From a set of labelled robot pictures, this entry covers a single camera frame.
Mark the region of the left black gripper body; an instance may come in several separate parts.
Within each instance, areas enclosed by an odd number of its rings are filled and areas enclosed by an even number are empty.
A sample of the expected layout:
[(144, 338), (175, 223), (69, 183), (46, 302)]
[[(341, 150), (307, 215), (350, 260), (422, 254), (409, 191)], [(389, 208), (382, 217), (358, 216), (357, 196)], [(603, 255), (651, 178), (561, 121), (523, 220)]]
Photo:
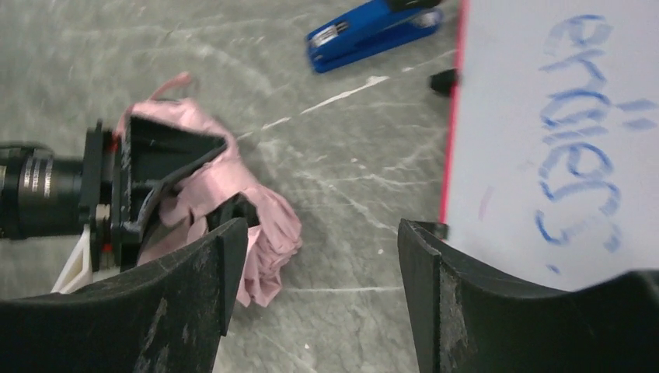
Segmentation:
[(88, 131), (79, 209), (91, 233), (93, 270), (134, 267), (161, 201), (226, 148), (221, 135), (137, 116), (120, 134), (102, 124)]

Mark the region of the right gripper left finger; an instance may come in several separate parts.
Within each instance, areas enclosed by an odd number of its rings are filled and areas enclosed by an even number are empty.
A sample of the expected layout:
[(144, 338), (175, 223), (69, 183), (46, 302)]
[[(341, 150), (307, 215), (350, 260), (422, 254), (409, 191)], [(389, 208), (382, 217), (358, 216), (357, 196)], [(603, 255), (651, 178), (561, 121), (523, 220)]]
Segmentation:
[(71, 294), (1, 303), (3, 372), (210, 372), (248, 243), (235, 218)]

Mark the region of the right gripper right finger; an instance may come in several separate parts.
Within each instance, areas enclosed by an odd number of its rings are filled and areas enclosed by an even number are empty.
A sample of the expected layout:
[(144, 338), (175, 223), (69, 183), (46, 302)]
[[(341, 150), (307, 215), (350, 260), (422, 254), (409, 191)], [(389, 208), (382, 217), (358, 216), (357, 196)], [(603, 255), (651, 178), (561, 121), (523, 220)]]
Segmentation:
[(658, 273), (575, 292), (523, 281), (403, 219), (397, 246), (418, 367), (435, 372), (656, 372)]

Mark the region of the pink folding umbrella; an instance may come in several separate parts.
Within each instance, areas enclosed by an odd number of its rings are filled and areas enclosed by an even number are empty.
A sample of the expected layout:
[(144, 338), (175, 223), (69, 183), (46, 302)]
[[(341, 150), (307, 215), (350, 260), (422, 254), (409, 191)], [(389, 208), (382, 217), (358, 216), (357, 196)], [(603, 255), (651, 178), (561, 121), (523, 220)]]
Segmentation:
[(219, 120), (206, 114), (191, 98), (158, 103), (166, 91), (191, 81), (187, 72), (170, 79), (148, 99), (129, 106), (117, 125), (117, 132), (122, 134), (128, 117), (135, 114), (163, 127), (218, 135), (228, 145), (219, 156), (179, 182), (176, 196), (162, 202), (160, 221), (172, 231), (160, 240), (150, 239), (137, 263), (148, 263), (196, 241), (212, 230), (212, 213), (227, 206), (231, 198), (244, 197), (255, 207), (258, 221), (248, 229), (246, 261), (236, 298), (245, 307), (252, 303), (266, 307), (282, 289), (281, 268), (302, 247), (302, 223), (284, 197), (261, 184), (248, 170), (237, 140)]

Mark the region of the red-framed whiteboard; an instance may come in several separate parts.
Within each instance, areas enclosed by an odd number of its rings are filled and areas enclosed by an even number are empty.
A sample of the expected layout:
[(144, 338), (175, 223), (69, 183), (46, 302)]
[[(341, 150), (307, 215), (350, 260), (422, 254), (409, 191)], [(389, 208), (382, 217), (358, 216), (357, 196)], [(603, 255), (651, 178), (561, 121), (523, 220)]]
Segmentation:
[(446, 243), (564, 291), (658, 267), (658, 3), (463, 1)]

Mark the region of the blue whiteboard marker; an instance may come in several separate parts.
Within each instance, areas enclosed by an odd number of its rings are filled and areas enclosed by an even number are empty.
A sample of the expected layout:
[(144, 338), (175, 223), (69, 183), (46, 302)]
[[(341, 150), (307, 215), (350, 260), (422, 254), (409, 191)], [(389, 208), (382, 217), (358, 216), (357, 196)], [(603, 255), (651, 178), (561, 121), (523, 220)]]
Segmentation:
[(428, 37), (441, 25), (441, 0), (371, 0), (306, 37), (313, 70), (325, 73)]

